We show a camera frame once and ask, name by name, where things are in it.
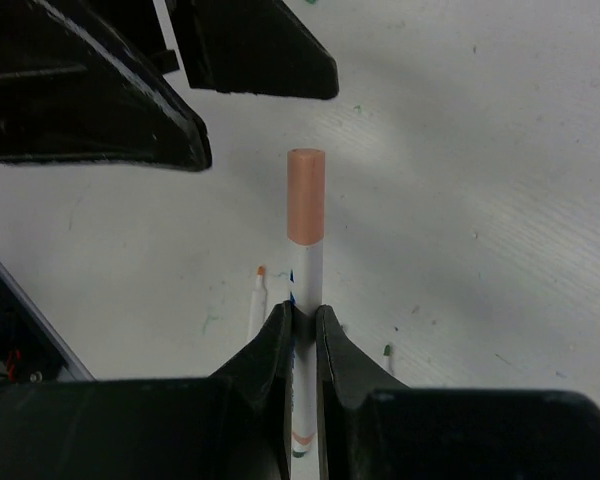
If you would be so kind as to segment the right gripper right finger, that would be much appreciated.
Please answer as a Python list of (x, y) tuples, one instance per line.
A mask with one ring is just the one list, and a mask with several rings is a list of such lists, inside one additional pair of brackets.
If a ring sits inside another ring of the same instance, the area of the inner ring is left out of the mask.
[(323, 479), (600, 479), (600, 409), (562, 390), (411, 388), (316, 313)]

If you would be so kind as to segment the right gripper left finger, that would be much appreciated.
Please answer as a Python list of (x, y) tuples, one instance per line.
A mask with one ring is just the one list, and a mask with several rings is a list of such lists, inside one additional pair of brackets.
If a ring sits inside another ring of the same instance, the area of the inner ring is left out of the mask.
[(14, 386), (0, 479), (286, 479), (294, 309), (205, 378)]

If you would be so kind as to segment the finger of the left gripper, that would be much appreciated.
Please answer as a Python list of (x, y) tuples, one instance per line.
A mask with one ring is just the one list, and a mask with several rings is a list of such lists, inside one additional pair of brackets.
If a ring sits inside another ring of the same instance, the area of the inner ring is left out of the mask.
[(168, 1), (192, 89), (330, 100), (332, 55), (283, 1)]
[(150, 1), (0, 1), (0, 164), (208, 170)]

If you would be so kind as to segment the teal marker pen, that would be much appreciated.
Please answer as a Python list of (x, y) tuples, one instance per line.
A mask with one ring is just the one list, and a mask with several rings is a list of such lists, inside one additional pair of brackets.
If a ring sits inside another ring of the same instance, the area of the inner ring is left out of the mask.
[(383, 369), (390, 375), (394, 375), (393, 353), (393, 345), (391, 343), (387, 343), (383, 349), (382, 366)]

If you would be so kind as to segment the orange marker pen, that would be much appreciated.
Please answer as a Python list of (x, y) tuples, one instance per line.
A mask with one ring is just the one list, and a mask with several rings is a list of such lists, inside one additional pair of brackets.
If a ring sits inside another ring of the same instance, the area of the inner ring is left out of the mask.
[(257, 269), (255, 286), (251, 294), (247, 342), (251, 342), (256, 337), (265, 321), (267, 304), (265, 275), (266, 268), (264, 265), (260, 265)]

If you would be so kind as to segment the light orange capped marker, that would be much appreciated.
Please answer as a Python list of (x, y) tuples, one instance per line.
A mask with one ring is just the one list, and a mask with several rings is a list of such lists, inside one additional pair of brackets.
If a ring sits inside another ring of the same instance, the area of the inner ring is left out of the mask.
[(325, 152), (292, 149), (287, 154), (287, 237), (294, 270), (291, 452), (307, 455), (317, 432), (315, 314), (323, 295)]

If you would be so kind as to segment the green marker pen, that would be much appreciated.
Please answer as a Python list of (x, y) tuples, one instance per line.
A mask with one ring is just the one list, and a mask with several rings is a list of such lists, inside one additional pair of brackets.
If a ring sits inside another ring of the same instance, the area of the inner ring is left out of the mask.
[(288, 280), (289, 280), (289, 301), (291, 302), (292, 305), (295, 305), (296, 304), (296, 298), (294, 295), (295, 279), (294, 279), (294, 270), (293, 269), (289, 270)]

